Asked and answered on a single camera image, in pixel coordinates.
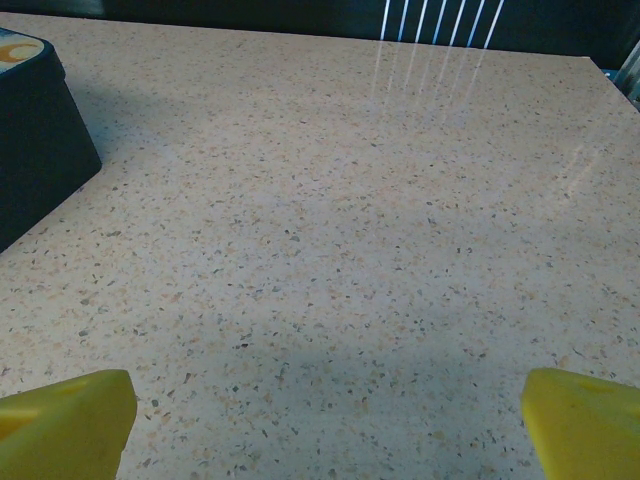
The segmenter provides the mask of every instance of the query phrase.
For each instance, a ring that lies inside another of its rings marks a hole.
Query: box lid
[[[46,40],[0,28],[0,99],[36,94],[64,80],[64,69]]]

